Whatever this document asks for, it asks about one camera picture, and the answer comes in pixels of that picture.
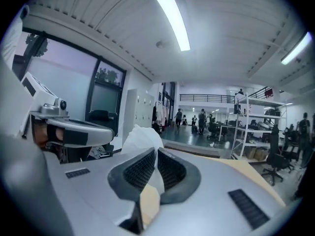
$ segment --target machine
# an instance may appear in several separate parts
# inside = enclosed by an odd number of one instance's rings
[[[1,64],[0,131],[2,134],[35,143],[36,125],[44,125],[47,127],[47,145],[84,148],[105,145],[113,140],[112,129],[71,119],[66,110],[66,102],[54,95],[32,74],[27,72],[19,81],[3,60]],[[56,137],[57,129],[63,135],[62,140]]]

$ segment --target desk surface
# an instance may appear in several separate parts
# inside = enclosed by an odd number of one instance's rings
[[[174,149],[166,149],[166,150],[169,150],[170,152],[173,152],[173,153],[183,153],[181,151],[174,150]],[[264,188],[266,191],[268,191],[270,195],[272,195],[281,206],[283,207],[285,206],[285,203],[283,202],[281,197],[277,194],[277,192],[272,188],[272,186],[270,186],[270,184],[268,184],[266,180],[248,162],[242,161],[242,160],[218,159],[218,158],[210,158],[210,157],[204,157],[204,158],[219,161],[221,163],[227,164],[230,167],[236,169],[237,171],[239,171],[240,173],[248,177],[250,180],[252,180],[256,184]]]
[[[236,126],[233,126],[233,125],[226,125],[226,124],[219,124],[219,123],[217,123],[217,125],[221,127],[227,127],[227,128],[236,128]]]

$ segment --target backpack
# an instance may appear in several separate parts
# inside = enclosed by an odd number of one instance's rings
[[[306,120],[303,120],[300,122],[300,132],[302,135],[307,134],[307,121]]]
[[[205,121],[205,115],[204,114],[202,114],[201,116],[200,116],[200,118],[199,118],[199,121]]]

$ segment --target smoke detector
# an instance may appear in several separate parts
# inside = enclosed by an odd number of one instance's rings
[[[158,47],[159,49],[163,49],[164,43],[162,41],[159,41],[158,43],[156,43],[156,47]]]

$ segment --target shelf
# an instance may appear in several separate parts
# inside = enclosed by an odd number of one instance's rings
[[[244,139],[236,139],[237,142],[239,143],[244,143]],[[282,146],[283,142],[279,141],[278,146]],[[245,146],[248,147],[265,147],[265,148],[270,148],[270,143],[262,143],[262,142],[253,142],[253,143],[245,143]]]
[[[264,161],[266,161],[266,160],[258,161],[257,159],[248,159],[248,158],[245,157],[245,156],[240,157],[240,156],[237,155],[236,153],[232,153],[232,156],[234,156],[235,159],[237,159],[237,160],[246,161],[246,162],[248,162],[248,163],[257,163],[257,162],[264,162]]]
[[[266,118],[266,119],[285,119],[285,117],[281,116],[267,116],[264,114],[249,114],[249,117],[257,117],[257,118]]]
[[[257,98],[252,98],[252,97],[248,97],[248,101],[249,101],[249,104],[252,104],[252,105],[259,105],[259,106],[272,107],[272,108],[276,108],[276,107],[280,107],[284,105],[284,103],[281,103],[281,102],[276,102],[276,101],[267,100],[267,99],[257,99]],[[247,104],[246,96],[240,99],[238,103]]]
[[[238,130],[245,131],[244,128],[237,128]],[[271,133],[271,130],[250,130],[248,129],[249,133]]]

